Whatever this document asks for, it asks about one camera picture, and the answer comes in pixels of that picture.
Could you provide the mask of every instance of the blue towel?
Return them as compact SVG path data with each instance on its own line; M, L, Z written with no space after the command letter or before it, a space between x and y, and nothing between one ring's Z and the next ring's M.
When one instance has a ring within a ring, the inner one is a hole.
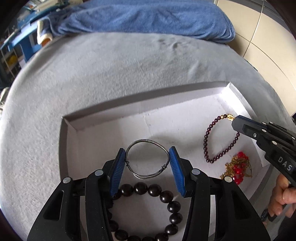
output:
M227 43L235 30L224 12L204 1L91 0L52 12L41 34L53 37L82 32L176 34Z

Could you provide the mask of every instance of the jewelry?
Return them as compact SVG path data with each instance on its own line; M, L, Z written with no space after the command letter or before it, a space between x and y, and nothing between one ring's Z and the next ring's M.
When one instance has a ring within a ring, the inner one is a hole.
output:
M159 196L159 199L163 203L168 203L167 210L172 213L169 220L170 223L165 227L163 233L158 233L155 236L155 239L152 237L144 237L142 241L168 241L169 235L175 235L178 232L177 224L181 223L183 216L178 213L181 209L181 204L177 201L173 201L174 195L171 191L162 191L161 186L158 184L152 184L149 187L145 183L139 182L134 185L123 184L117 193L112 197L111 201L105 200L105 206L107 209L113 207L113 200L119 199L121 196L129 197L133 193L138 195L143 195L146 192L152 197ZM107 210L107 217L109 220L109 226L111 232L115 232L114 236L119 241L141 241L140 237L136 235L129 236L128 233L124 230L119 229L119 225L112 219L112 213Z
M158 147L160 147L161 149L163 149L165 151L165 153L167 154L168 156L168 159L167 159L167 162L166 164L164 164L161 169L159 169L157 172L153 173L153 174L148 174L148 175L141 175L141 174L138 174L138 173L135 173L133 171L133 169L131 168L130 164L129 164L129 160L128 160L128 152L130 150L130 148L137 144L137 143L140 143L140 142L147 142L147 143L151 143L153 145L156 145ZM130 144L128 146L128 148L126 149L126 158L125 158L125 162L126 162L126 166L129 168L129 170L134 174L135 177L139 178L139 179L148 179L148 178L153 178L153 177L157 177L160 173L162 173L168 166L169 162L170 162L170 154L168 152L168 150L162 146L161 144L155 142L155 141L152 141L152 140L149 140L149 139L140 139L140 140L137 140L137 141L134 141L132 144Z
M220 178L223 179L226 176L233 178L237 185L241 184L244 177L252 177L252 167L249 157L247 157L242 151L231 159L230 163L225 164L226 172L224 172ZM246 174L246 169L249 168L251 174Z
M207 128L207 131L205 133L205 139L204 139L204 155L205 155L205 159L206 159L206 162L210 162L210 163L214 163L216 160L218 160L220 157L222 157L226 152L229 152L229 150L234 146L234 144L237 142L237 140L239 139L239 132L237 133L236 137L234 138L234 140L230 143L230 145L225 149L223 150L221 153L219 153L217 156L213 157L213 159L210 159L209 158L209 155L208 155L208 151L207 151L207 138L210 134L210 131L211 129L213 128L213 126L219 121L219 120L222 120L222 119L228 119L230 121L233 121L234 120L234 116L231 115L231 114L224 114L224 115L220 115L218 116L210 125L209 127Z

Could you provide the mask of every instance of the gray felt cloth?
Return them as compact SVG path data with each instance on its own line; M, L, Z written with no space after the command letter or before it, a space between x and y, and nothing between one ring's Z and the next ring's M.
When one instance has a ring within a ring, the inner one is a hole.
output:
M1 118L0 202L25 240L60 182L62 116L170 86L232 82L260 121L295 131L272 87L227 45L165 34L92 33L56 39L17 76Z

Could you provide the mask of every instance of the white box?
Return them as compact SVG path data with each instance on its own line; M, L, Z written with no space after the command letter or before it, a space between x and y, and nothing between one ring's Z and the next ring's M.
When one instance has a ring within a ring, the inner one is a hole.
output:
M218 115L227 113L256 118L235 86L215 82L141 93L67 115L62 120L60 134L61 178L87 177L96 169L101 169L106 161L114 159L119 148L127 149L137 139L152 139L167 149L175 146L181 158L190 160L194 168L216 178L225 172L225 163L243 151L250 158L253 178L244 178L240 188L250 199L269 168L264 152L255 141L240 135L234 147L214 164L206 163L204 159L203 139L207 127ZM213 157L227 148L235 136L231 121L219 121L208 138L209 156ZM166 154L154 145L140 143L130 150L129 160L134 171L149 174L161 168L166 162ZM126 167L121 184L134 185L139 181ZM178 225L178 234L169 240L182 240L190 198L184 199L177 192L170 166L158 177L144 182L147 185L157 183L163 190L172 191L174 199L181 203L180 213L184 220ZM110 211L120 229L141 238L154 237L169 224L170 213L166 210L166 204L148 194L122 197L115 201ZM214 231L215 198L212 197L209 235Z

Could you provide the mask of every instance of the human hand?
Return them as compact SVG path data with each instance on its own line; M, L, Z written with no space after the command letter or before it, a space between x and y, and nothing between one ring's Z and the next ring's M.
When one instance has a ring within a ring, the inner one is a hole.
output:
M287 217L291 217L296 209L296 188L288 188L289 181L283 174L276 180L276 186L272 190L268 212L271 217L279 216L283 211L284 204L293 204L286 212Z

